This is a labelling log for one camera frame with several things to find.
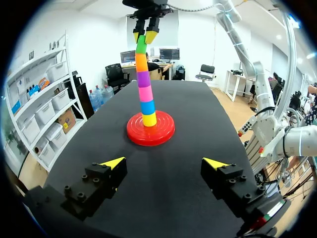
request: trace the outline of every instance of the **ceiling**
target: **ceiling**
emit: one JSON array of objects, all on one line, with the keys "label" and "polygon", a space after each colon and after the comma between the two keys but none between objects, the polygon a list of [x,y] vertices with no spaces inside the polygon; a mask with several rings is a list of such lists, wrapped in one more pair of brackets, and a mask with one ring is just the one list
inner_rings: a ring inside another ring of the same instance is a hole
[{"label": "ceiling", "polygon": [[[262,36],[267,41],[275,44],[285,54],[288,54],[288,44],[283,20],[280,11],[275,8],[271,0],[232,0],[236,9],[242,16],[242,21],[249,25],[252,31]],[[186,9],[198,9],[211,5],[213,0],[169,0],[169,4]],[[112,19],[119,19],[132,14],[135,9],[122,4],[122,0],[54,0],[48,4],[47,10],[77,10],[89,14],[97,14]],[[218,13],[216,8],[201,11],[199,14],[215,16]],[[302,73],[309,75],[312,81],[316,81],[315,60],[306,59],[306,56],[314,52],[314,48],[306,40],[303,29],[294,29],[297,46],[297,57],[303,59],[302,64],[297,67]]]}]

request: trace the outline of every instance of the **bottle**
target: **bottle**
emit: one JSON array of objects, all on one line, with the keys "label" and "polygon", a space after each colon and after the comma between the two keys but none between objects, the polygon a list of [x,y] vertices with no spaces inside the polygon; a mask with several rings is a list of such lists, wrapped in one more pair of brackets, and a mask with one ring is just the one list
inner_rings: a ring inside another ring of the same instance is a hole
[{"label": "bottle", "polygon": [[105,85],[105,88],[101,91],[104,103],[106,103],[111,97],[114,96],[113,88],[111,86]]},{"label": "bottle", "polygon": [[98,85],[96,85],[96,89],[94,91],[94,94],[96,94],[98,96],[100,105],[103,105],[104,104],[104,99],[103,99],[103,97],[101,95],[101,91],[100,91]]},{"label": "bottle", "polygon": [[89,92],[90,92],[89,99],[90,99],[91,105],[93,106],[94,112],[96,112],[96,111],[98,111],[98,109],[100,107],[100,102],[99,102],[98,96],[95,93],[93,93],[92,90],[89,90]]}]

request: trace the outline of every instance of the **black table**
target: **black table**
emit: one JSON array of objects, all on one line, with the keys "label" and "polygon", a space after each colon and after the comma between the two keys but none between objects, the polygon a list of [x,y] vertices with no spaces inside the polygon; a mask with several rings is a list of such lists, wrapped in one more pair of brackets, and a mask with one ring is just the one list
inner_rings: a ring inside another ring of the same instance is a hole
[{"label": "black table", "polygon": [[156,109],[169,113],[175,134],[165,144],[142,147],[126,135],[140,111],[132,82],[75,134],[46,184],[63,192],[92,162],[126,157],[128,174],[86,225],[124,238],[235,237],[243,224],[216,200],[200,175],[202,157],[236,163],[253,176],[245,149],[218,99],[204,83],[152,81]]}]

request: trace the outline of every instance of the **red base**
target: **red base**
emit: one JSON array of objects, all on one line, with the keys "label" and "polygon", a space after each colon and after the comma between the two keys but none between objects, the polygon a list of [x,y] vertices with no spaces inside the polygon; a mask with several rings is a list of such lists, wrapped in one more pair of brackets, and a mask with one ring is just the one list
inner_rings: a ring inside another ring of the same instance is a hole
[{"label": "red base", "polygon": [[142,113],[131,117],[127,125],[128,137],[134,143],[144,146],[160,145],[168,141],[175,132],[173,118],[161,111],[156,111],[157,124],[147,127],[143,125]]}]

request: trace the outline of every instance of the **office chair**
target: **office chair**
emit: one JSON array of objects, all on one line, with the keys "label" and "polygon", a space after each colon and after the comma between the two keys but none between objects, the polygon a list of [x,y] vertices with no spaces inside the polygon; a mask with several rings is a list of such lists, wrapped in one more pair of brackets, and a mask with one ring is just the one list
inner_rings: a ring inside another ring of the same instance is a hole
[{"label": "office chair", "polygon": [[125,86],[126,84],[130,83],[130,74],[123,73],[119,63],[108,65],[105,68],[108,76],[108,85],[112,88],[118,87],[118,89],[114,91],[114,94],[120,91],[121,86]]},{"label": "office chair", "polygon": [[[211,77],[208,76],[208,75],[200,74],[201,72],[211,74]],[[199,72],[199,74],[196,75],[196,78],[202,80],[203,83],[204,83],[206,80],[207,80],[207,81],[213,81],[213,78],[214,78],[214,67],[213,67],[213,66],[209,66],[209,65],[202,64],[202,66],[201,66],[201,68],[200,68],[200,72]]]},{"label": "office chair", "polygon": [[278,100],[278,96],[281,93],[283,89],[283,86],[280,83],[277,83],[276,86],[274,87],[272,94],[273,94],[273,99],[274,99],[274,103],[277,103]]}]

